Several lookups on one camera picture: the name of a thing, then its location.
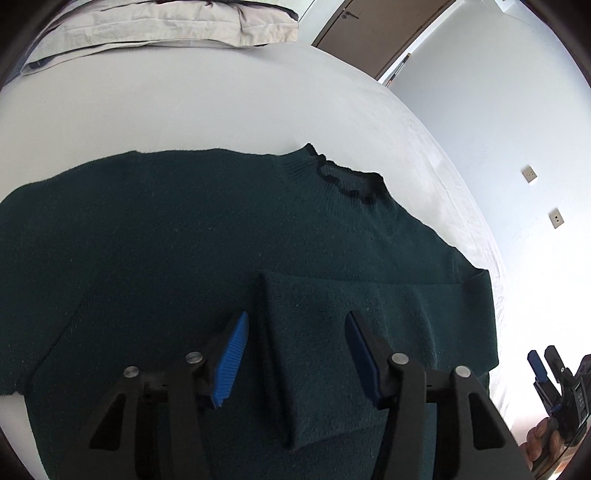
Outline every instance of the brown door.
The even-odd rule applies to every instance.
[[[368,75],[379,78],[453,1],[345,2],[314,45]]]

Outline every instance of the mattress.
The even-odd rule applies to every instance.
[[[314,47],[126,48],[19,77],[0,92],[0,200],[23,184],[129,150],[286,154],[308,142],[342,166],[380,173],[411,215],[489,270],[500,358],[491,398],[510,427],[505,270],[484,217],[408,108]],[[33,475],[46,478],[20,395],[0,397],[0,425]]]

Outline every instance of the door handle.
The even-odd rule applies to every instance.
[[[359,20],[359,17],[357,15],[352,14],[349,10],[345,10],[343,12],[343,18],[347,18],[347,17],[353,17],[353,18],[356,18],[357,20]]]

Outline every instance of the wall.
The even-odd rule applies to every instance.
[[[526,362],[554,344],[576,369],[591,353],[591,89],[523,4],[466,0],[413,53],[392,91],[455,163],[510,277],[512,398],[519,441],[544,416]],[[530,164],[538,179],[520,171]],[[554,229],[548,213],[560,209]]]

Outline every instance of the ribbed neckline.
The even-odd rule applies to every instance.
[[[400,206],[378,173],[341,167],[307,144],[275,162],[291,190],[353,229],[391,233]]]

